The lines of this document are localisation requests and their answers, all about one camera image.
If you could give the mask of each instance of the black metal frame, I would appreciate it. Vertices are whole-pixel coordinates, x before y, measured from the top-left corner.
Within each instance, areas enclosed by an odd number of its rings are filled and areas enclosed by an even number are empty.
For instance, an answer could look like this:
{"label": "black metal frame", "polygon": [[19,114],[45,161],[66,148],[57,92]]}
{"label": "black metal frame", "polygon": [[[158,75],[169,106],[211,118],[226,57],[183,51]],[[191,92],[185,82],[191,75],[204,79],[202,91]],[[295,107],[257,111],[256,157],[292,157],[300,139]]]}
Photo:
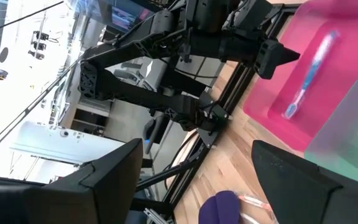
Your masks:
{"label": "black metal frame", "polygon": [[[262,24],[262,27],[266,30],[268,36],[276,37],[288,17],[294,15],[299,6],[300,4],[275,4],[274,9],[271,14],[269,14],[270,18],[275,17],[274,22],[271,23],[271,19],[268,19]],[[227,112],[227,115],[234,111],[234,108],[249,86],[254,75],[255,70],[253,68],[245,67],[243,63],[237,64],[237,67],[218,100],[218,105]],[[165,215],[166,218],[172,216],[173,210],[178,205],[178,202],[181,200],[210,149],[211,147],[207,146],[206,143],[198,137],[182,164],[165,170],[139,183],[137,190],[142,190],[160,181],[166,180],[169,177],[175,176],[163,201],[150,201],[148,203],[144,201],[140,202],[135,198],[131,209],[143,210],[144,208],[152,208]]]}

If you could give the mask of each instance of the toothbrush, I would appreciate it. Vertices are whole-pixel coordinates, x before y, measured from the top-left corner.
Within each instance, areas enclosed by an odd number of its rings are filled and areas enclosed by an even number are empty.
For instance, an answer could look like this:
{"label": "toothbrush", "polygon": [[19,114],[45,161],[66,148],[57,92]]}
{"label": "toothbrush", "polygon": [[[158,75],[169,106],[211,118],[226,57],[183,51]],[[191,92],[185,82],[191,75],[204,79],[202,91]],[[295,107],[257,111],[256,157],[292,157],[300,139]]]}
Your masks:
{"label": "toothbrush", "polygon": [[338,33],[336,31],[331,31],[329,34],[327,34],[320,46],[318,47],[318,50],[316,54],[313,57],[313,61],[310,65],[308,74],[306,75],[305,80],[303,81],[302,88],[295,99],[293,103],[291,103],[287,110],[284,113],[284,117],[286,119],[290,119],[297,111],[299,107],[299,103],[302,100],[303,96],[306,93],[306,90],[308,89],[311,81],[313,80],[314,76],[317,73],[318,68],[321,66],[325,56],[329,52],[330,48],[333,45],[334,39],[338,36]]}

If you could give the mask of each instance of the plastic bin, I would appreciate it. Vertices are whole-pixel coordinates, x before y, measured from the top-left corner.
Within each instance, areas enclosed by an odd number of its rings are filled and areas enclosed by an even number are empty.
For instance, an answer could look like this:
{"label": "plastic bin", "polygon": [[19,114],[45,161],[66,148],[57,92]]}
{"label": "plastic bin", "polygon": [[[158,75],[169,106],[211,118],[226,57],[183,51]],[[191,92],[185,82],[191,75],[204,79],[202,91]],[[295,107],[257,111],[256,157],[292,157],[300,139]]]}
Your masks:
{"label": "plastic bin", "polygon": [[[293,101],[324,36],[337,30],[334,44],[306,91],[298,112],[283,112]],[[300,6],[280,41],[301,53],[277,67],[271,80],[258,79],[244,112],[292,149],[303,152],[358,79],[358,1],[315,0]]]}

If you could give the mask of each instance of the computer screen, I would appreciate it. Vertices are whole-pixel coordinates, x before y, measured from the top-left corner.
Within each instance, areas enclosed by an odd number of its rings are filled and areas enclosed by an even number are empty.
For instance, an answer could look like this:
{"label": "computer screen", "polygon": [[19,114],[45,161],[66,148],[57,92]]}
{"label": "computer screen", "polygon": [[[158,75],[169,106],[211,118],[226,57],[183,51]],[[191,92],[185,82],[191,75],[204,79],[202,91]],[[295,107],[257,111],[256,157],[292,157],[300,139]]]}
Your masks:
{"label": "computer screen", "polygon": [[66,0],[68,6],[90,18],[126,33],[157,10],[151,3],[143,7],[131,0]]}

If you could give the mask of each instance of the cable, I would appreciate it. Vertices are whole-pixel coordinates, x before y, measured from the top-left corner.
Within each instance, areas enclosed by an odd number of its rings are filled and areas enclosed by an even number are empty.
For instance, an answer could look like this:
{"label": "cable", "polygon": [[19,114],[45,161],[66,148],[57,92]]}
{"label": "cable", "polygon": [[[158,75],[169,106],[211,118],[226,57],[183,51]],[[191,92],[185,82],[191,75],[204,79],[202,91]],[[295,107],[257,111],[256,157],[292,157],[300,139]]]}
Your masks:
{"label": "cable", "polygon": [[[170,168],[173,164],[173,162],[175,161],[175,159],[178,157],[179,153],[181,152],[181,150],[190,142],[190,140],[192,138],[194,138],[197,135],[197,132],[193,132],[183,143],[182,145],[179,147],[179,149],[177,150],[177,152],[175,153],[175,155],[173,156],[173,159],[171,161],[171,163],[169,163],[163,171],[167,170],[168,168]],[[164,186],[166,189],[168,189],[168,185],[167,185],[167,180],[164,181]]]}
{"label": "cable", "polygon": [[58,2],[58,3],[56,3],[56,4],[53,4],[53,5],[48,6],[48,7],[46,7],[46,8],[43,8],[43,9],[37,11],[37,12],[33,12],[32,14],[29,14],[29,15],[27,15],[27,16],[25,16],[25,17],[21,17],[21,18],[16,19],[16,20],[14,20],[14,21],[12,21],[12,22],[8,22],[7,24],[4,24],[4,25],[0,26],[0,29],[1,29],[1,28],[4,28],[4,27],[6,27],[6,26],[9,26],[9,25],[11,25],[11,24],[13,24],[13,23],[15,23],[15,22],[22,21],[23,19],[26,19],[26,18],[28,18],[28,17],[34,16],[35,14],[38,14],[38,13],[40,13],[40,12],[44,12],[45,10],[48,10],[48,9],[50,9],[50,8],[52,8],[52,7],[55,7],[55,6],[57,6],[57,5],[59,5],[59,4],[63,3],[63,2],[64,2],[64,1],[60,1],[60,2]]}
{"label": "cable", "polygon": [[166,63],[169,67],[173,68],[175,71],[179,72],[179,73],[182,73],[184,75],[189,75],[189,76],[192,76],[192,77],[196,77],[196,78],[217,78],[219,76],[215,76],[215,77],[209,77],[209,76],[202,76],[202,75],[195,75],[195,74],[192,74],[192,73],[188,73],[188,72],[185,72],[183,70],[180,70],[179,68],[176,68],[174,67],[173,65],[171,65],[169,62],[167,62],[166,60],[162,59],[162,58],[159,58],[163,63]]}

